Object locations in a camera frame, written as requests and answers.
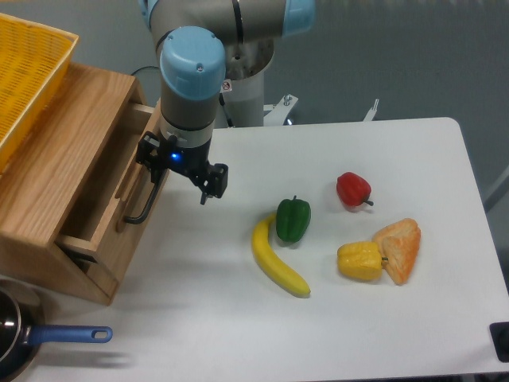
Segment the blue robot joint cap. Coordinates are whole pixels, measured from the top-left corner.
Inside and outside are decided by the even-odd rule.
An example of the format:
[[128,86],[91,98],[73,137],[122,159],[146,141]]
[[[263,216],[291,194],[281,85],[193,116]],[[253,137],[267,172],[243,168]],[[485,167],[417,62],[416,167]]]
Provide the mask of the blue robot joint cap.
[[198,26],[175,29],[161,52],[161,74],[179,96],[206,100],[220,91],[226,75],[223,43],[211,31]]

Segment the yellow bell pepper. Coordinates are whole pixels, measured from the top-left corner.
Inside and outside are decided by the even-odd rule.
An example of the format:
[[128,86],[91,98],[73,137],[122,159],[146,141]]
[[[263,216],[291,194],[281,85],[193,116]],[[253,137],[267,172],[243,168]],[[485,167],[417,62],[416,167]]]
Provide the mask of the yellow bell pepper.
[[378,279],[382,275],[382,261],[378,244],[371,241],[345,244],[337,250],[338,269],[354,279]]

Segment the yellow basket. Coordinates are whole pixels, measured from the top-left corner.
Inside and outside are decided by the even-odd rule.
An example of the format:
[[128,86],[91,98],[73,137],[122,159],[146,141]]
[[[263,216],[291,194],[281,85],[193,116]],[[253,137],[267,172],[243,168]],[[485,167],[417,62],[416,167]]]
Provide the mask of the yellow basket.
[[78,40],[0,14],[0,174],[58,90]]

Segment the metal bracket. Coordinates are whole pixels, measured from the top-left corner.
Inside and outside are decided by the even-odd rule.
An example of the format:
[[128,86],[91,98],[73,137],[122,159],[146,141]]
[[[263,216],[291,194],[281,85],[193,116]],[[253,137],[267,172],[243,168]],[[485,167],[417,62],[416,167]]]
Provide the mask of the metal bracket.
[[375,99],[375,103],[373,104],[373,107],[367,111],[367,114],[364,117],[363,122],[371,122],[373,120],[373,118],[375,117],[376,112],[378,110],[378,107],[379,107],[379,101],[380,100],[378,98]]
[[298,100],[295,95],[287,94],[278,104],[265,105],[263,111],[267,114],[263,117],[263,126],[283,126]]

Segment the green bell pepper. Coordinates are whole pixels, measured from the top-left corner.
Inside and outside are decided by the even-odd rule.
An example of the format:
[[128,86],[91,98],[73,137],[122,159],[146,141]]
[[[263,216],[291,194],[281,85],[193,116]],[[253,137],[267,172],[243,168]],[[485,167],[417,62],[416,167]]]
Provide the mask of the green bell pepper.
[[296,243],[302,239],[311,221],[311,207],[307,201],[285,199],[276,213],[276,233],[279,239],[287,243]]

